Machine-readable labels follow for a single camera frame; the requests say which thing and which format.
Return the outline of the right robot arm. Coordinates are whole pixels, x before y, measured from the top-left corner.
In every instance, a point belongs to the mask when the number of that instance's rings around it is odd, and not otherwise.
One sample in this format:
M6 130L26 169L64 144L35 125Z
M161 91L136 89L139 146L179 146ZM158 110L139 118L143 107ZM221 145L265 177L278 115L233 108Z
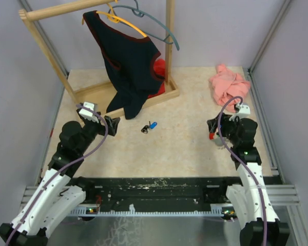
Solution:
M258 124L249 118L218 114L207 121L211 140L226 141L241 184L225 185L219 190L223 202L231 202L240 223L241 245L286 245L290 236L287 223L281 222L267 193L262 161L255 147Z

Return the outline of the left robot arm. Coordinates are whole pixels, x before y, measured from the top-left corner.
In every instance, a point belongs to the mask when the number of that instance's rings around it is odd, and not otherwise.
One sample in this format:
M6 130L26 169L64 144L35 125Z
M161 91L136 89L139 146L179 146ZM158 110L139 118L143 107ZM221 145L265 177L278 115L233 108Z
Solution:
M88 156L86 150L98 135L115 136L120 118L69 121L62 127L55 154L41 183L11 223L0 226L6 245L46 245L55 228L81 203L96 199L94 183L72 177Z

